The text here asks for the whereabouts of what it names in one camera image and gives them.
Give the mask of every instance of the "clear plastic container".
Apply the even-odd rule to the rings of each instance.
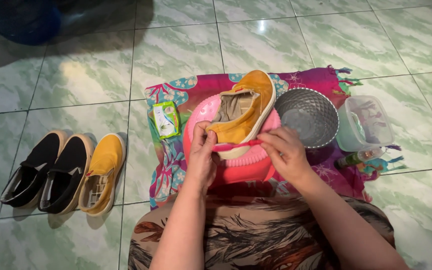
[[[376,97],[350,96],[337,112],[340,123],[336,140],[341,150],[356,152],[394,142],[391,122]]]

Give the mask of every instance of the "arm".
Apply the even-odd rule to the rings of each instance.
[[[203,235],[206,193],[216,176],[219,157],[212,153],[217,137],[213,131],[204,138],[209,121],[195,125],[183,188],[177,195],[150,270],[201,270],[205,267]]]
[[[409,269],[397,251],[311,169],[297,132],[284,127],[259,138],[275,169],[306,199],[342,269]]]

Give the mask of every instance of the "black canvas shoe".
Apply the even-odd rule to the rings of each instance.
[[[62,130],[44,135],[9,179],[0,202],[17,208],[36,205],[48,171],[63,150],[67,138],[68,134]]]
[[[39,211],[62,215],[75,209],[93,152],[93,142],[88,136],[74,134],[69,137],[47,173],[39,195]]]

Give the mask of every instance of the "yellow canvas shoe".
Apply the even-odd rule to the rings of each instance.
[[[213,130],[218,143],[241,144],[256,138],[273,109],[276,90],[266,72],[253,70],[229,91],[221,92],[221,105],[206,131]],[[235,159],[250,146],[218,152],[225,160]]]
[[[99,141],[79,195],[81,211],[95,217],[111,209],[117,176],[125,156],[123,138],[116,133],[109,133]]]

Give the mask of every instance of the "green packet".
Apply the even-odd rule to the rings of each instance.
[[[173,101],[154,104],[153,117],[160,140],[181,134],[180,118]]]

